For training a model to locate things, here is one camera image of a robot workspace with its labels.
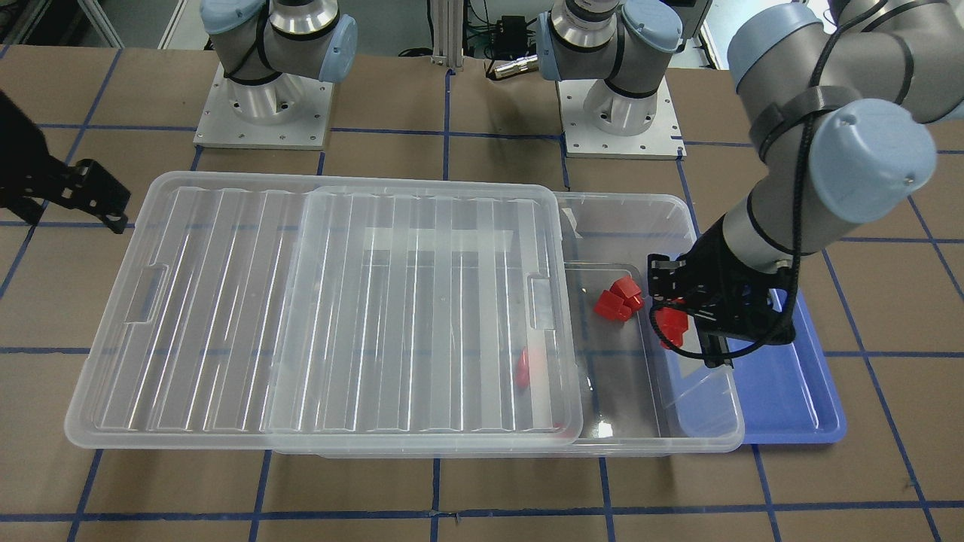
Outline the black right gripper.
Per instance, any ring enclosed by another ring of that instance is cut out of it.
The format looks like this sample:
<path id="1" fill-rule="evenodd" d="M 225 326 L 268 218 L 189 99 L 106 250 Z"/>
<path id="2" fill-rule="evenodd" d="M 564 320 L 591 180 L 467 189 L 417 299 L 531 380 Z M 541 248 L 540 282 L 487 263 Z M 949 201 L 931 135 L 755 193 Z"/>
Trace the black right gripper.
<path id="1" fill-rule="evenodd" d="M 7 93 L 1 93 L 1 202 L 29 225 L 44 209 L 37 199 L 76 209 L 122 234 L 131 193 L 93 159 L 69 166 L 52 157 L 44 133 Z"/>

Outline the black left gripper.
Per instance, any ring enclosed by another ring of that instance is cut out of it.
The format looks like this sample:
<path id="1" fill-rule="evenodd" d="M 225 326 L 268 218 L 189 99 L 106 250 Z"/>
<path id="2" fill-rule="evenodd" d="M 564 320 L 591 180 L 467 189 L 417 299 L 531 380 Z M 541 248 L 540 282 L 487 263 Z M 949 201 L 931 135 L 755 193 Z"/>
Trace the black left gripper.
<path id="1" fill-rule="evenodd" d="M 664 254 L 649 254 L 647 282 L 653 305 L 648 309 L 648 322 L 655 335 L 670 351 L 702 361 L 708 368 L 730 364 L 764 346 L 793 343 L 796 330 L 792 313 L 799 279 L 798 214 L 792 214 L 791 240 L 791 264 L 775 273 L 744 264 L 725 238 L 724 218 L 675 260 Z M 684 313 L 694 319 L 699 332 L 743 340 L 749 346 L 734 352 L 684 350 L 672 342 L 658 322 L 661 311 Z"/>

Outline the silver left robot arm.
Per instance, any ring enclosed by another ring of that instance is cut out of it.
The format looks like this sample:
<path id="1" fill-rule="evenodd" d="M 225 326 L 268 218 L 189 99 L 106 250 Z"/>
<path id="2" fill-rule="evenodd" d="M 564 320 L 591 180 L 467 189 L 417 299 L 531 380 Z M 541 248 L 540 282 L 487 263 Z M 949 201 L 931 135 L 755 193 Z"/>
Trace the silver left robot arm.
<path id="1" fill-rule="evenodd" d="M 795 340 L 804 258 L 889 214 L 937 165 L 929 124 L 962 117 L 949 1 L 831 1 L 754 14 L 728 66 L 767 175 L 678 257 L 647 260 L 660 345 L 714 368 Z"/>

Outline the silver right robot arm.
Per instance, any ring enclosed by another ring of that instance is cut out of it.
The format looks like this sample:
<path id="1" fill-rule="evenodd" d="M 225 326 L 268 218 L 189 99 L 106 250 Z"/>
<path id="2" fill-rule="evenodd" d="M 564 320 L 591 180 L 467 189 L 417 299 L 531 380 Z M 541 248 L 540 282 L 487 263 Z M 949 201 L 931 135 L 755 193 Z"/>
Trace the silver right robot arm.
<path id="1" fill-rule="evenodd" d="M 219 72 L 195 133 L 204 148 L 321 150 L 334 84 L 357 55 L 358 25 L 335 1 L 203 1 L 200 18 Z M 114 233 L 130 190 L 93 159 L 69 164 L 2 96 L 2 206 L 35 226 L 44 202 L 77 209 Z"/>

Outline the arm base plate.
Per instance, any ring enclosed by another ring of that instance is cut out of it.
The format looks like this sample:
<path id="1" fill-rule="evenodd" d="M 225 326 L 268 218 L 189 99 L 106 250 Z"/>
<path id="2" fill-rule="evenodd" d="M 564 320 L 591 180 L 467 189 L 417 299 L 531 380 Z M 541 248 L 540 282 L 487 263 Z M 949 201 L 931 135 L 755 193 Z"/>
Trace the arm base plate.
<path id="1" fill-rule="evenodd" d="M 215 77 L 197 121 L 194 143 L 228 150 L 322 151 L 331 120 L 335 85 L 280 75 L 261 86 Z"/>
<path id="2" fill-rule="evenodd" d="M 617 95 L 603 80 L 557 83 L 569 158 L 675 160 L 688 155 L 668 83 L 644 99 Z"/>

